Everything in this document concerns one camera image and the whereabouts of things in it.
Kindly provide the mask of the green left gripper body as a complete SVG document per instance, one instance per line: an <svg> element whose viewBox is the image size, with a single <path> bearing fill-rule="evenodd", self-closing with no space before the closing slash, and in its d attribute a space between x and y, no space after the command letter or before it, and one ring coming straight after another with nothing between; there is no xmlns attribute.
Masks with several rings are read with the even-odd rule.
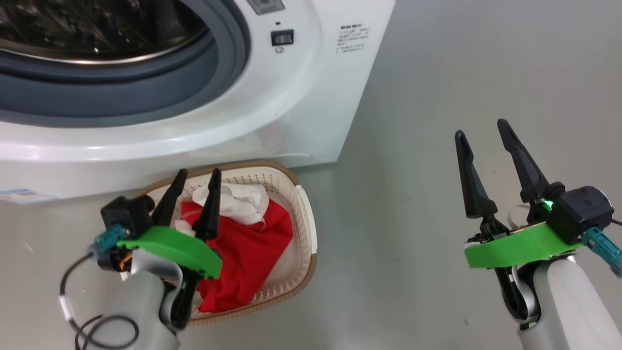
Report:
<svg viewBox="0 0 622 350"><path fill-rule="evenodd" d="M165 286L159 316L170 329L184 329L192 313L199 283L220 278L219 255L201 239L171 227L153 226L138 239L118 241L118 247L133 251L133 272L153 273Z"/></svg>

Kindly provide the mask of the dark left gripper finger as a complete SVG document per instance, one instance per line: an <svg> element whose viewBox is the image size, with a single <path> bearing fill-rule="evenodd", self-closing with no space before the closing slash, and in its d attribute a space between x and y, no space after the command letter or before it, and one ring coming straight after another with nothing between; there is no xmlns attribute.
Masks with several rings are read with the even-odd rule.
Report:
<svg viewBox="0 0 622 350"><path fill-rule="evenodd" d="M170 226L175 206L177 205L177 200L184 192L187 177L187 169L180 169L169 188L165 191L162 199L155 207L151 216L153 223L156 226Z"/></svg>
<svg viewBox="0 0 622 350"><path fill-rule="evenodd" d="M211 241L218 236L221 202L222 171L215 168L211 174L208 193L200 216L193 224L195 237L201 241Z"/></svg>

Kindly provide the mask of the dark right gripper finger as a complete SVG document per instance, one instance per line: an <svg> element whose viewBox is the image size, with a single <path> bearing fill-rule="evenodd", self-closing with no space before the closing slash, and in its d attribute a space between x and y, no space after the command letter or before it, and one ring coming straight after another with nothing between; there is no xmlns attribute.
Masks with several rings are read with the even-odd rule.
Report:
<svg viewBox="0 0 622 350"><path fill-rule="evenodd" d="M510 153L520 183L520 199L527 203L544 197L549 182L509 122L500 118L496 125L505 150Z"/></svg>
<svg viewBox="0 0 622 350"><path fill-rule="evenodd" d="M489 199L473 164L474 155L462 130L454 135L458 171L464 198L465 215L470 219L491 219L498 212L496 203Z"/></svg>

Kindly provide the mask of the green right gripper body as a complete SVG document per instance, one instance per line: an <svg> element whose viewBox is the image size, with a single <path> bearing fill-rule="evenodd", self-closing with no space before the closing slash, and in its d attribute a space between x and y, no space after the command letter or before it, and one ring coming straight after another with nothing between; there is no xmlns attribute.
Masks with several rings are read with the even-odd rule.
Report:
<svg viewBox="0 0 622 350"><path fill-rule="evenodd" d="M488 242L467 242L464 254L471 269L493 270L502 299L511 317L518 323L535 323L541 315L533 284L533 273L520 266L538 266L557 256L572 253L583 243L568 245L545 222L513 232L493 235Z"/></svg>

